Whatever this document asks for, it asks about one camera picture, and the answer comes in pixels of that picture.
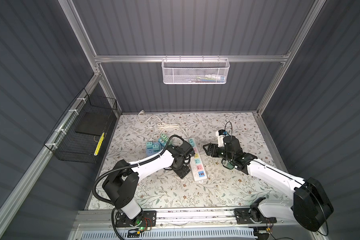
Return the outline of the lavender square power socket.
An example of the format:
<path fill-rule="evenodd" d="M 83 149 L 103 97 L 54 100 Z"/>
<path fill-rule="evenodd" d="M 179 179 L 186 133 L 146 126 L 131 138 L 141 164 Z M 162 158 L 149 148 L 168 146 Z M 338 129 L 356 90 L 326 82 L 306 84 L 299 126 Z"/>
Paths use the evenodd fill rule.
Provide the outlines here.
<path fill-rule="evenodd" d="M 147 149 L 147 147 L 146 147 L 146 156 L 147 156 L 147 157 L 152 156 L 152 155 L 154 155 L 154 154 L 156 154 L 156 153 L 158 153 L 158 152 L 154 152 L 153 150 Z"/>

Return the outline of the teal power strip with USB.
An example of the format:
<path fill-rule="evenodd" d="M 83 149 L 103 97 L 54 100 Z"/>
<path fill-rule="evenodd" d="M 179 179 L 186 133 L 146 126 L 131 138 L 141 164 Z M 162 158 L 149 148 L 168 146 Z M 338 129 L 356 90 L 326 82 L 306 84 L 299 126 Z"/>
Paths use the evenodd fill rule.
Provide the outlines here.
<path fill-rule="evenodd" d="M 159 143 L 161 144 L 161 146 L 164 148 L 164 147 L 166 146 L 168 140 L 165 142 L 165 141 L 163 141 L 163 140 L 160 138 L 160 136 L 159 136 L 158 142 L 159 142 Z"/>

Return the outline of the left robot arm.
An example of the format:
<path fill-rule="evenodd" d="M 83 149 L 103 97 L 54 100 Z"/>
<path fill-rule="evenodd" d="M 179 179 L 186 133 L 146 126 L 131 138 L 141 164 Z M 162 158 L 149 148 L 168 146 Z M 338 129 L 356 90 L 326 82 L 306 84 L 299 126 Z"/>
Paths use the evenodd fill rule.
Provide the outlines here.
<path fill-rule="evenodd" d="M 172 169 L 180 179 L 184 179 L 191 171 L 189 164 L 194 155 L 192 145 L 183 140 L 180 146 L 166 144 L 159 153 L 135 163 L 119 161 L 112 170 L 95 180 L 93 196 L 113 205 L 129 220 L 141 220 L 143 210 L 134 199 L 138 184 L 162 169 Z"/>

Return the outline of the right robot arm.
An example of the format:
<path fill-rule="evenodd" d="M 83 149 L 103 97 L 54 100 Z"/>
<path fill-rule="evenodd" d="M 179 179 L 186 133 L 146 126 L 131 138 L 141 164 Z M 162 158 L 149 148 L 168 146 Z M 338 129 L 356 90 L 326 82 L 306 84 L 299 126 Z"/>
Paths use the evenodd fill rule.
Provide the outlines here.
<path fill-rule="evenodd" d="M 234 136 L 218 136 L 218 143 L 203 145 L 207 156 L 220 158 L 226 169 L 243 172 L 272 185 L 289 200 L 276 201 L 266 197 L 255 200 L 247 216 L 255 224 L 269 218 L 292 220 L 311 232 L 317 232 L 334 212 L 322 184 L 314 179 L 303 179 L 274 168 L 257 156 L 246 153 Z"/>

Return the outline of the white long power strip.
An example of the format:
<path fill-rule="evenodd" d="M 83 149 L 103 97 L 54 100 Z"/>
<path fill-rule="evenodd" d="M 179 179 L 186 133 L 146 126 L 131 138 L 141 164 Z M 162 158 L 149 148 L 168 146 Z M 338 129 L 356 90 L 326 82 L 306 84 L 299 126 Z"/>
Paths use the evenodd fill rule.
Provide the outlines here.
<path fill-rule="evenodd" d="M 194 181 L 196 183 L 203 183 L 204 181 L 206 181 L 208 179 L 208 176 L 207 176 L 206 170 L 204 168 L 200 152 L 197 148 L 196 141 L 194 138 L 188 138 L 187 141 L 193 147 L 194 152 L 195 152 L 195 155 L 191 158 L 191 162 L 189 165 L 189 167 L 192 171 Z"/>

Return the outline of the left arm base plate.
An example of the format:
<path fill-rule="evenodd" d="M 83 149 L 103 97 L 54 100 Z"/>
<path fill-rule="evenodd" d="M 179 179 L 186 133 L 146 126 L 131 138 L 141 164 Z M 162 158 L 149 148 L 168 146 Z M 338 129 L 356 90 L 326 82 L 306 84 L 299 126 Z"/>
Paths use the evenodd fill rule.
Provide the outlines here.
<path fill-rule="evenodd" d="M 117 212 L 115 215 L 118 228 L 154 227 L 156 225 L 157 211 L 142 211 L 135 218 L 129 219 L 126 214 Z"/>

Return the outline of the teal plug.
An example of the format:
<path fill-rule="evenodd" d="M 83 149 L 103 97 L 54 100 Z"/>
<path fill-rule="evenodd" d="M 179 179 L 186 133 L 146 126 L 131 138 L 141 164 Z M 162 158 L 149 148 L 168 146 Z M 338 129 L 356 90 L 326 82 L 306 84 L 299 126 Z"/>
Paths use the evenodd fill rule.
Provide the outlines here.
<path fill-rule="evenodd" d="M 147 142 L 146 147 L 147 147 L 147 149 L 154 150 L 154 143 L 153 142 Z"/>
<path fill-rule="evenodd" d="M 160 143 L 154 143 L 152 145 L 152 149 L 153 149 L 154 152 L 160 151 L 161 150 L 161 144 Z"/>

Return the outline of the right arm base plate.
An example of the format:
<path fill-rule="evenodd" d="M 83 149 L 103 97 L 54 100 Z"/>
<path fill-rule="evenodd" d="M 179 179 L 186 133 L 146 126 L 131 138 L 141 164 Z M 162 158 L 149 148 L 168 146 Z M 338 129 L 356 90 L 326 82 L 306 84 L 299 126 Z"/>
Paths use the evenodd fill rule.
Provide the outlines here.
<path fill-rule="evenodd" d="M 259 210 L 250 208 L 237 208 L 234 209 L 234 216 L 237 224 L 275 224 L 276 218 L 266 218 Z"/>

